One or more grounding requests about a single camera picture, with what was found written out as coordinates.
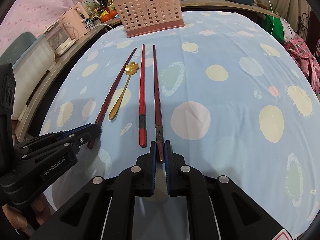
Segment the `person's left hand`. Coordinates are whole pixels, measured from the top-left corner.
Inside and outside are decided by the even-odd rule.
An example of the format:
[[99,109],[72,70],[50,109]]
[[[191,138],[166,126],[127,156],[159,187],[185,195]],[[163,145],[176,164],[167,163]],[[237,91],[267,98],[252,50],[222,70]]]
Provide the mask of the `person's left hand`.
[[[33,202],[33,204],[31,204],[31,207],[36,213],[36,220],[39,225],[42,225],[52,215],[53,208],[48,203],[47,198],[43,193]],[[28,236],[31,236],[31,229],[28,220],[25,217],[7,204],[2,206],[2,210],[14,229],[20,230]]]

